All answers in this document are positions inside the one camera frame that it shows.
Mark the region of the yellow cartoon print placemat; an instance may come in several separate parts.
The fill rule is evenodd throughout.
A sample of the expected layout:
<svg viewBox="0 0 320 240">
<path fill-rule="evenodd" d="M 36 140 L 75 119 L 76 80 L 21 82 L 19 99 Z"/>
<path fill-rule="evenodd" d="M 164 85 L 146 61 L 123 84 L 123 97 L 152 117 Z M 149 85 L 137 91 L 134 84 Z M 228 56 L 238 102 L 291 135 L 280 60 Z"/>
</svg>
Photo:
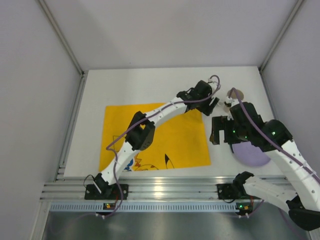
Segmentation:
<svg viewBox="0 0 320 240">
<path fill-rule="evenodd" d="M 149 112 L 161 103 L 110 105 L 105 108 L 99 170 L 113 160 L 111 148 L 120 151 L 124 139 L 117 138 L 129 127 L 138 111 Z M 124 168 L 126 172 L 170 170 L 209 166 L 211 164 L 202 114 L 191 110 L 159 126 L 150 147 L 136 155 Z"/>
</svg>

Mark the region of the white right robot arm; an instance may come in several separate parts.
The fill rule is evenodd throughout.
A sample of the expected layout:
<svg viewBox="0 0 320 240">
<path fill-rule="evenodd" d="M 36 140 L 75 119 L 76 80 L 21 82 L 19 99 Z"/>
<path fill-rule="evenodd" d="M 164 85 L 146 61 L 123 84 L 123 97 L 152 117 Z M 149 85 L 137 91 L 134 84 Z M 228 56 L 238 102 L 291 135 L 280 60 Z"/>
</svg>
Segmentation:
<svg viewBox="0 0 320 240">
<path fill-rule="evenodd" d="M 263 121 L 254 105 L 242 102 L 233 105 L 228 116 L 214 116 L 211 120 L 213 145 L 232 146 L 250 143 L 265 153 L 280 169 L 293 189 L 269 183 L 251 172 L 236 175 L 228 187 L 221 189 L 220 199 L 257 197 L 287 213 L 301 229 L 313 231 L 320 227 L 320 178 L 298 150 L 292 134 L 279 120 Z"/>
</svg>

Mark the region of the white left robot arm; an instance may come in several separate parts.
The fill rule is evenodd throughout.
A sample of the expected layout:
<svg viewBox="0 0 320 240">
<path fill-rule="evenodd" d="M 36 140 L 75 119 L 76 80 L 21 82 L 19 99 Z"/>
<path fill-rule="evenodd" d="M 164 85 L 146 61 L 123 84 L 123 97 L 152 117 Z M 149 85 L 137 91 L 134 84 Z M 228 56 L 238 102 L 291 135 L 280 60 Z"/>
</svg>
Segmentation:
<svg viewBox="0 0 320 240">
<path fill-rule="evenodd" d="M 108 197 L 115 184 L 120 187 L 118 180 L 120 172 L 138 153 L 152 144 L 155 131 L 160 125 L 191 110 L 209 116 L 219 101 L 214 95 L 220 87 L 220 78 L 212 75 L 208 81 L 200 80 L 195 87 L 180 91 L 171 101 L 154 110 L 146 113 L 136 112 L 127 130 L 106 147 L 107 151 L 114 152 L 112 145 L 124 137 L 119 152 L 114 153 L 114 158 L 108 167 L 93 178 L 95 191 L 102 197 Z"/>
</svg>

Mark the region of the lilac plastic plate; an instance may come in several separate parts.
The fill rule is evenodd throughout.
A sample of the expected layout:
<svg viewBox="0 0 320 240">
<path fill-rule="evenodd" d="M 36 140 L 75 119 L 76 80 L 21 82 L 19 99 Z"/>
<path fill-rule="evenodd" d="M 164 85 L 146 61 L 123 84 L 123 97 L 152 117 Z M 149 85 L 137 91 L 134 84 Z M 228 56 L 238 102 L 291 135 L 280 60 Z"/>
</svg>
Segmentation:
<svg viewBox="0 0 320 240">
<path fill-rule="evenodd" d="M 230 149 L 240 163 L 249 167 L 262 167 L 271 161 L 269 156 L 250 142 L 232 144 Z"/>
</svg>

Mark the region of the beige paper cup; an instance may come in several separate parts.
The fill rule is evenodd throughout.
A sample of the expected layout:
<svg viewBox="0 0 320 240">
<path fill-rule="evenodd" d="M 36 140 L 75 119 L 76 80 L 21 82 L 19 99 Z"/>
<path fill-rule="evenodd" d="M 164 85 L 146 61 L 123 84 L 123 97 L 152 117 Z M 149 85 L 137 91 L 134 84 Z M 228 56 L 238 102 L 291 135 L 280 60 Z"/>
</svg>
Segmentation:
<svg viewBox="0 0 320 240">
<path fill-rule="evenodd" d="M 226 93 L 226 97 L 223 99 L 222 101 L 222 107 L 223 110 L 226 113 L 230 112 L 230 108 L 236 104 L 239 103 L 238 97 L 241 101 L 244 100 L 244 94 L 242 91 L 240 91 L 239 89 L 236 89 L 236 91 L 234 90 L 229 90 Z"/>
</svg>

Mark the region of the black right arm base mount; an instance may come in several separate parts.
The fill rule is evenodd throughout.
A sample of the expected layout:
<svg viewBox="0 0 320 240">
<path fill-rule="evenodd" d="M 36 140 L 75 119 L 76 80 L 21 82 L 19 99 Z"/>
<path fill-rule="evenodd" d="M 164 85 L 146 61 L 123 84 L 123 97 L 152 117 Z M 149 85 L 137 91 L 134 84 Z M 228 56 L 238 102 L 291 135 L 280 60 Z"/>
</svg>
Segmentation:
<svg viewBox="0 0 320 240">
<path fill-rule="evenodd" d="M 235 186 L 233 183 L 221 183 L 217 184 L 216 187 L 218 199 L 229 204 L 237 200 L 249 200 L 251 198 L 242 187 Z"/>
</svg>

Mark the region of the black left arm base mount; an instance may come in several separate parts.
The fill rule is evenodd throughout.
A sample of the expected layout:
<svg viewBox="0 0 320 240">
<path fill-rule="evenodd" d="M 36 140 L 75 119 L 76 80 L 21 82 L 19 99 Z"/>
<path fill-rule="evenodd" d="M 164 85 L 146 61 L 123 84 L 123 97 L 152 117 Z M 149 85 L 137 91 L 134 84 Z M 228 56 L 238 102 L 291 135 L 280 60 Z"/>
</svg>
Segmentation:
<svg viewBox="0 0 320 240">
<path fill-rule="evenodd" d="M 112 185 L 110 190 L 105 194 L 101 194 L 94 184 L 86 186 L 85 200 L 120 200 L 121 192 L 116 184 Z"/>
</svg>

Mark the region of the right aluminium corner post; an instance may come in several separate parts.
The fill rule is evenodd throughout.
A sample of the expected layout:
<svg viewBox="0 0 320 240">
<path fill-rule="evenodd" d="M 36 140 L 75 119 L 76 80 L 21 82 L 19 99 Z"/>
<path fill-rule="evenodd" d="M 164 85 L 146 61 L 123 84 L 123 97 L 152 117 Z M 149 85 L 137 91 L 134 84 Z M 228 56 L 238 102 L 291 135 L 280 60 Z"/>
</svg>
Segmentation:
<svg viewBox="0 0 320 240">
<path fill-rule="evenodd" d="M 283 41 L 284 37 L 286 36 L 289 28 L 293 24 L 294 20 L 296 19 L 297 15 L 301 11 L 304 3 L 306 0 L 296 0 L 292 9 L 290 10 L 287 18 L 285 19 L 284 23 L 282 24 L 278 34 L 276 35 L 276 38 L 274 39 L 271 47 L 267 51 L 266 56 L 264 57 L 262 63 L 258 67 L 259 73 L 262 75 L 266 67 L 268 66 L 268 63 L 272 59 L 273 55 L 275 54 L 276 50 L 278 49 L 279 45 Z"/>
</svg>

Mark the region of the aluminium corner post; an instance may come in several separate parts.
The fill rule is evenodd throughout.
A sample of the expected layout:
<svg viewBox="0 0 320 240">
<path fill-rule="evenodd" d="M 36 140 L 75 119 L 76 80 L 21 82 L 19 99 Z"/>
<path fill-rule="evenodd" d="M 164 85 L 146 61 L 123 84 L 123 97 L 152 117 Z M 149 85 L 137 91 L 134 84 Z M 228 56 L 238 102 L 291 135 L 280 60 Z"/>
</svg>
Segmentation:
<svg viewBox="0 0 320 240">
<path fill-rule="evenodd" d="M 259 73 L 262 75 L 266 67 L 268 66 L 268 63 L 272 59 L 273 55 L 275 54 L 276 50 L 278 49 L 279 45 L 283 41 L 284 37 L 286 36 L 289 28 L 293 24 L 294 20 L 296 19 L 297 15 L 301 11 L 304 3 L 306 0 L 296 0 L 292 9 L 290 10 L 287 18 L 285 19 L 284 23 L 282 24 L 278 34 L 276 35 L 276 38 L 274 39 L 271 47 L 267 51 L 266 56 L 264 57 L 262 63 L 258 67 Z"/>
<path fill-rule="evenodd" d="M 59 42 L 61 43 L 64 51 L 68 55 L 69 59 L 71 60 L 73 66 L 75 67 L 76 71 L 79 73 L 80 76 L 84 75 L 84 70 L 79 64 L 72 48 L 70 47 L 65 35 L 63 34 L 58 22 L 56 21 L 52 11 L 50 10 L 48 4 L 45 0 L 35 0 L 35 2 L 40 7 L 41 11 L 43 12 L 45 18 L 49 22 L 53 32 L 55 33 L 56 37 L 58 38 Z"/>
</svg>

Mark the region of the left aluminium corner post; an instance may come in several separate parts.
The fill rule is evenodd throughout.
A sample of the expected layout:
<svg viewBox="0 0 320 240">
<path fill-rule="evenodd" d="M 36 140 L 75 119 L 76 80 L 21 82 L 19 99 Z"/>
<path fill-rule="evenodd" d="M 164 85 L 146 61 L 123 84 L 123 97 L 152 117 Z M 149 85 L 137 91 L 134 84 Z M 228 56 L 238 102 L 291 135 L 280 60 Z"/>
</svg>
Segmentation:
<svg viewBox="0 0 320 240">
<path fill-rule="evenodd" d="M 84 70 L 79 64 L 72 48 L 70 47 L 65 35 L 63 34 L 58 22 L 56 21 L 52 11 L 50 10 L 48 4 L 45 0 L 35 0 L 35 2 L 40 7 L 41 11 L 43 12 L 45 18 L 49 22 L 53 32 L 55 33 L 56 37 L 58 38 L 59 42 L 61 43 L 64 51 L 68 55 L 69 59 L 71 60 L 73 66 L 75 67 L 76 71 L 79 73 L 80 76 L 84 75 Z"/>
</svg>

